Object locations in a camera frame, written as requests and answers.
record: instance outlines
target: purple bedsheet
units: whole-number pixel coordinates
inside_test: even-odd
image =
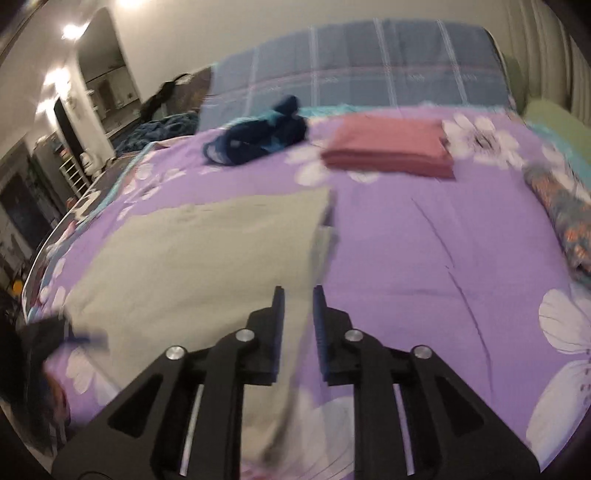
[[[330,138],[338,118],[314,122],[312,145],[242,167],[204,165],[202,144],[219,131],[197,134],[138,163],[123,193],[63,255],[59,271],[47,273],[54,278],[43,310],[63,304],[108,236],[132,215],[327,184],[339,239],[324,281],[329,305],[390,347],[430,345],[545,467],[591,399],[591,294],[569,278],[520,166],[566,170],[563,160],[504,113],[376,112],[446,119],[456,180],[326,170],[315,145]],[[273,476],[341,478],[352,471],[352,390],[322,382],[312,328],[302,349],[294,413],[302,426],[288,436],[290,453]],[[50,369],[66,388],[75,422],[90,420],[115,394],[80,349],[63,348]],[[318,432],[323,439],[314,442],[321,445],[310,454]]]

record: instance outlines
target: green cushion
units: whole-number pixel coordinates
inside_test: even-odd
[[[531,100],[525,108],[523,119],[552,129],[591,164],[591,129],[562,107],[549,100]]]

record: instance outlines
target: dark blue blanket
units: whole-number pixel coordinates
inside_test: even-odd
[[[152,120],[136,128],[116,149],[117,156],[143,150],[151,142],[169,138],[194,135],[199,126],[199,115],[195,112],[171,115],[162,120]]]

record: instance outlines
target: bed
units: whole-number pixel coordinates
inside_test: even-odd
[[[417,40],[426,37],[430,42]],[[213,68],[201,131],[119,160],[52,234],[33,266],[37,281],[25,286],[29,321],[67,304],[129,218],[329,186],[337,198],[330,226],[339,237],[322,282],[329,304],[388,346],[433,347],[551,471],[591,400],[591,294],[570,279],[521,174],[524,164],[570,167],[515,114],[505,67],[486,30],[443,21],[311,28],[224,59]],[[242,167],[204,162],[203,144],[224,124],[260,115],[287,94],[298,96],[310,118],[308,141]],[[490,155],[460,145],[454,182],[328,170],[319,145],[343,113],[359,110],[444,121],[458,139],[486,131],[498,149]],[[48,368],[78,425],[124,386],[80,347],[63,347]],[[261,458],[245,458],[243,478],[350,477],[352,390],[322,381],[311,325],[294,379],[278,460],[271,469]]]

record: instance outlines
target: room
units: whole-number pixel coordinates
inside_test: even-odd
[[[587,478],[584,5],[2,8],[7,478]]]

